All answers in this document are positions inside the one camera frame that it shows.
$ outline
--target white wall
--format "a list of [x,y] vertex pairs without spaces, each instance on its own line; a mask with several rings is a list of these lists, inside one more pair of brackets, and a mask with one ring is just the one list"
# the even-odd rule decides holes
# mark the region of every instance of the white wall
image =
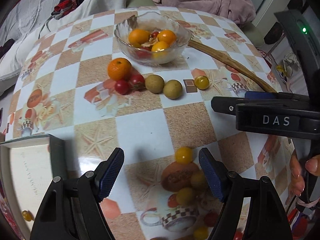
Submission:
[[257,11],[256,18],[252,21],[262,36],[270,31],[276,22],[275,12],[283,11],[290,0],[264,0],[259,10]]

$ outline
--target blue gripper pad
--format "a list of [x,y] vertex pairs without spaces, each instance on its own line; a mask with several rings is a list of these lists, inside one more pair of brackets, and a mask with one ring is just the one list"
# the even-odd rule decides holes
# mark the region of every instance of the blue gripper pad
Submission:
[[102,200],[109,196],[110,191],[118,177],[121,167],[124,163],[124,152],[120,148],[116,148],[110,155],[97,173],[96,179],[99,181],[98,197]]
[[255,92],[255,91],[247,91],[244,95],[244,98],[251,100],[259,100],[259,99],[277,99],[274,93],[268,92]]
[[227,168],[222,162],[216,161],[207,148],[200,150],[199,163],[213,196],[224,203],[230,192]]

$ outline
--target fingernail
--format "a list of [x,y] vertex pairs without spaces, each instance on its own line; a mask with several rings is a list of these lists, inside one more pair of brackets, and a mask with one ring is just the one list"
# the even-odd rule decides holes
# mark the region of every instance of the fingernail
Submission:
[[298,182],[296,185],[295,185],[295,187],[298,189],[298,190],[300,190],[301,192],[303,192],[304,191],[304,182]]
[[305,165],[306,169],[310,172],[316,172],[318,168],[318,160],[317,159],[310,159],[306,162]]
[[297,169],[292,170],[292,175],[294,176],[295,179],[299,178],[299,171]]
[[295,194],[297,197],[301,197],[301,192],[298,191],[297,189],[294,190],[294,194]]

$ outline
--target screw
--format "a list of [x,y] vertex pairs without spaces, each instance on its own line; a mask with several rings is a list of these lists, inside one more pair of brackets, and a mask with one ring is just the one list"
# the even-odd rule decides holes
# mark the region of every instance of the screw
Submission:
[[87,178],[91,178],[92,176],[93,176],[93,171],[87,171],[86,173],[85,173],[85,176],[87,177]]
[[55,182],[59,182],[60,179],[61,179],[60,176],[55,176],[55,177],[53,178],[53,182],[54,182],[54,183],[55,183]]
[[267,176],[262,176],[262,181],[263,181],[264,183],[268,183],[268,182],[270,181],[270,179],[269,179],[269,177],[267,177]]
[[235,178],[237,176],[237,173],[235,171],[229,171],[228,176],[231,178]]

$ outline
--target mandarin orange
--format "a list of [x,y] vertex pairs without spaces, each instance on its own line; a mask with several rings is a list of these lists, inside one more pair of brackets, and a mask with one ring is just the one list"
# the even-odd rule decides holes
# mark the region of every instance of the mandarin orange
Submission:
[[151,51],[153,51],[153,52],[162,51],[162,50],[165,50],[169,47],[170,46],[165,41],[158,41],[155,45],[152,46]]
[[170,30],[164,30],[164,31],[159,32],[159,34],[157,35],[157,38],[158,38],[158,41],[164,41],[169,46],[171,46],[177,39],[174,32],[170,31]]
[[142,44],[149,41],[149,37],[150,32],[141,29],[135,29],[129,33],[128,40],[130,44]]
[[126,58],[115,58],[108,65],[108,76],[114,81],[128,79],[131,75],[132,65]]

